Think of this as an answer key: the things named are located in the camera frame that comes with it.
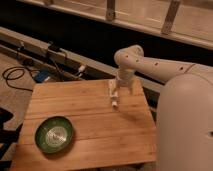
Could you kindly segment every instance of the wood grain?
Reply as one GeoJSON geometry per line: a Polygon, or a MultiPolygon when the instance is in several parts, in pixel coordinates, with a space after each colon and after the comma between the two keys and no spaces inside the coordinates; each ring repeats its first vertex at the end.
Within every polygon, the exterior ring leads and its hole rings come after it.
{"type": "Polygon", "coordinates": [[[78,170],[155,161],[155,124],[141,83],[132,94],[119,89],[113,109],[108,80],[36,85],[11,170],[78,170]],[[74,142],[57,154],[44,155],[34,142],[38,126],[51,116],[66,116],[74,142]]]}

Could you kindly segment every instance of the green bowl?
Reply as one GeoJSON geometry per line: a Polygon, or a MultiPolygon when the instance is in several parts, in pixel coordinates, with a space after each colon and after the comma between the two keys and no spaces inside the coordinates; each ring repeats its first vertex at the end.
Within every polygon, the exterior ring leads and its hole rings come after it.
{"type": "Polygon", "coordinates": [[[35,142],[43,153],[56,153],[70,144],[73,134],[71,122],[65,117],[55,116],[45,120],[38,127],[35,142]]]}

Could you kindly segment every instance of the wooden table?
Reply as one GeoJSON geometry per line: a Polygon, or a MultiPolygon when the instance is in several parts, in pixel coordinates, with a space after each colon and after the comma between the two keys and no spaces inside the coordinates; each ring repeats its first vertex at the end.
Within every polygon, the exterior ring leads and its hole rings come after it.
{"type": "Polygon", "coordinates": [[[108,80],[38,84],[25,116],[11,170],[78,170],[155,161],[156,128],[141,83],[119,89],[111,107],[108,80]],[[44,155],[34,142],[47,118],[65,116],[75,128],[72,146],[44,155]]]}

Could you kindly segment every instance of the window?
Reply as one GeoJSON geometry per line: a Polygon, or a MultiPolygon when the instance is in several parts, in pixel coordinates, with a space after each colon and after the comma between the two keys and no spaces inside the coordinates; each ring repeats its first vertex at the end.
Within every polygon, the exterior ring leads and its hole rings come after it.
{"type": "MultiPolygon", "coordinates": [[[[74,13],[92,19],[105,20],[107,0],[20,0],[45,5],[64,12],[74,13]]],[[[116,18],[114,24],[161,34],[161,28],[171,0],[115,0],[116,18]]],[[[213,48],[213,0],[182,0],[176,15],[172,32],[167,38],[213,48]]]]}

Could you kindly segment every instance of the cable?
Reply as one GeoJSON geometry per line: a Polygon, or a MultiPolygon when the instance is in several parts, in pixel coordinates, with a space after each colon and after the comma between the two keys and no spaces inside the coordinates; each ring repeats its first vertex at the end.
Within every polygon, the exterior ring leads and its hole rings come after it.
{"type": "Polygon", "coordinates": [[[32,89],[23,88],[23,87],[16,87],[16,86],[11,85],[11,84],[9,83],[9,81],[18,80],[18,79],[20,79],[21,77],[23,77],[26,71],[28,71],[29,74],[30,74],[30,76],[33,78],[33,75],[32,75],[32,71],[33,71],[33,70],[30,70],[29,68],[27,68],[27,67],[22,67],[22,66],[11,67],[11,68],[6,69],[6,70],[2,73],[2,77],[5,79],[6,84],[7,84],[8,87],[14,88],[14,89],[17,89],[17,90],[25,90],[25,91],[30,91],[30,92],[32,92],[32,91],[33,91],[32,89]],[[11,75],[12,75],[14,72],[17,72],[17,71],[21,71],[22,73],[21,73],[20,75],[16,76],[16,77],[11,77],[11,75]]]}

